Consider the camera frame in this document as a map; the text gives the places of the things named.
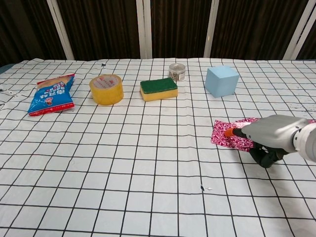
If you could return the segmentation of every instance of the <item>sponge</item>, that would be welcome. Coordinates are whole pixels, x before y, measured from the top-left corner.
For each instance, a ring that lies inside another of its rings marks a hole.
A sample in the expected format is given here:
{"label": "sponge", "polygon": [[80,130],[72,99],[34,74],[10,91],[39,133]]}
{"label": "sponge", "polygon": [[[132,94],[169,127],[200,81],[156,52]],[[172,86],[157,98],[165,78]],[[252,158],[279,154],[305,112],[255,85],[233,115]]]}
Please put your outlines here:
{"label": "sponge", "polygon": [[178,96],[178,86],[171,78],[140,82],[140,92],[145,101],[162,100]]}

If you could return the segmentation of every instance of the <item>roll of tape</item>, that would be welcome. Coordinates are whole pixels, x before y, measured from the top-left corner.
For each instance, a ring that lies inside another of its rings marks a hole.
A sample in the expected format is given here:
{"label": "roll of tape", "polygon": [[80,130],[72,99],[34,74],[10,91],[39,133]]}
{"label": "roll of tape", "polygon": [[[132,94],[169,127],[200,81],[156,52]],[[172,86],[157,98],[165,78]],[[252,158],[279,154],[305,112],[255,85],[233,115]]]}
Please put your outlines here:
{"label": "roll of tape", "polygon": [[100,75],[89,86],[93,100],[100,105],[113,105],[124,97],[122,80],[117,75]]}

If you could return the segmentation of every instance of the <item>glass jar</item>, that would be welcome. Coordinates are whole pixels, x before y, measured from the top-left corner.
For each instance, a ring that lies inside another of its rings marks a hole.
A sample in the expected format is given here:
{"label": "glass jar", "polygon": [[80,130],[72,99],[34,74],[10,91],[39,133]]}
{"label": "glass jar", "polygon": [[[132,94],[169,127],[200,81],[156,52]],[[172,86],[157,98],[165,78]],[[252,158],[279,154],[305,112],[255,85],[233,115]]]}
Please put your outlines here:
{"label": "glass jar", "polygon": [[173,63],[169,66],[169,77],[173,80],[184,80],[186,76],[186,66],[180,63]]}

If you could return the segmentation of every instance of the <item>snack bag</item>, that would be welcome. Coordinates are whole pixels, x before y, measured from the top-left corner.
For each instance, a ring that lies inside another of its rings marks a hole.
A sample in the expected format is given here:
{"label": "snack bag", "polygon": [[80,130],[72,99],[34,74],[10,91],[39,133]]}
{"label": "snack bag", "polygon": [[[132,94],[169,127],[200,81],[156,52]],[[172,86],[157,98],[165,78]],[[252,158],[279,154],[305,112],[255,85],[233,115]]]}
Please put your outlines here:
{"label": "snack bag", "polygon": [[28,114],[38,116],[74,107],[69,94],[75,74],[38,82]]}

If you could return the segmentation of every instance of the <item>dark curtain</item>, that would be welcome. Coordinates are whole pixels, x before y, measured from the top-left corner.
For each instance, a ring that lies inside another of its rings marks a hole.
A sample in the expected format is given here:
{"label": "dark curtain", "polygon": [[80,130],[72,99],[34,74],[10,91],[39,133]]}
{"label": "dark curtain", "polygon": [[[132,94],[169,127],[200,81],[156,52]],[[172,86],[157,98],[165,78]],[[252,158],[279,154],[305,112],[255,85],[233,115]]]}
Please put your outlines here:
{"label": "dark curtain", "polygon": [[308,0],[221,0],[213,58],[282,59]]}
{"label": "dark curtain", "polygon": [[58,0],[76,60],[140,58],[136,0]]}
{"label": "dark curtain", "polygon": [[297,59],[316,59],[316,21],[314,22]]}
{"label": "dark curtain", "polygon": [[1,0],[0,6],[0,65],[66,59],[46,0]]}
{"label": "dark curtain", "polygon": [[151,0],[153,58],[203,57],[211,0]]}

